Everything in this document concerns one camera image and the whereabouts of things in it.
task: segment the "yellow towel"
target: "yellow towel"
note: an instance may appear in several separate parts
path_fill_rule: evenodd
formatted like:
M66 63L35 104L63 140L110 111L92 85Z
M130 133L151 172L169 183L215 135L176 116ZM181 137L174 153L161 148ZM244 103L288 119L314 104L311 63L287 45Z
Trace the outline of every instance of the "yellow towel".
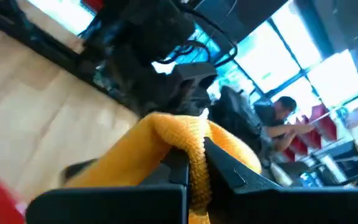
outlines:
M254 152L217 124L199 117L152 113L130 129L102 158L70 179L65 187L138 185L157 168L169 149L176 146L190 158L189 223L208 223L206 206L211 200L211 188L204 137L209 137L253 171L261 172Z

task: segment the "person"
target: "person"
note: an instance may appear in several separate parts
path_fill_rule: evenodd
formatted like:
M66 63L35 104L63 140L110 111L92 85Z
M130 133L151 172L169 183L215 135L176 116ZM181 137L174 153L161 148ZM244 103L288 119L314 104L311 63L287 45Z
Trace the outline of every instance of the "person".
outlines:
M256 115L261 120L266 133L273 139L275 150L284 151L297 134L304 134L313 129L308 124L285 124L285 120L296 109L296 101L289 96L282 96L271 104L258 101L254 104Z

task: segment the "wooden floor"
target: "wooden floor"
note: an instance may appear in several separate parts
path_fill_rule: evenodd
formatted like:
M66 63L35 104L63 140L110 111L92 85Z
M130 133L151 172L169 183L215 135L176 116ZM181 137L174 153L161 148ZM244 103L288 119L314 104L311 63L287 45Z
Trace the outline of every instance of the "wooden floor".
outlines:
M78 48L74 35L24 4L41 27ZM0 177L24 200L56 187L65 166L103 154L136 121L123 106L0 32Z

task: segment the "light wood surface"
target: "light wood surface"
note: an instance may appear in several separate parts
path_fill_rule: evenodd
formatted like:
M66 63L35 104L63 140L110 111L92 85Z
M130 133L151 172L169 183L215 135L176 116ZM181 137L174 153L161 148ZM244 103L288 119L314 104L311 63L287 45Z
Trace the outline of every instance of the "light wood surface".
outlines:
M25 11L79 46L33 6L26 3ZM102 155L136 121L123 106L0 32L0 177L24 200L56 187L64 167Z

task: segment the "dark hair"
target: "dark hair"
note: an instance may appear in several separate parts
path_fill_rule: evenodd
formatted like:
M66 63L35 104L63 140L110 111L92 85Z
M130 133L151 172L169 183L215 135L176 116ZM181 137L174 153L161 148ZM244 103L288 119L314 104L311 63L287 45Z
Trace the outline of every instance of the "dark hair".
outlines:
M277 101L281 102L282 106L291 112L294 112L296 109L296 101L289 96L282 96Z

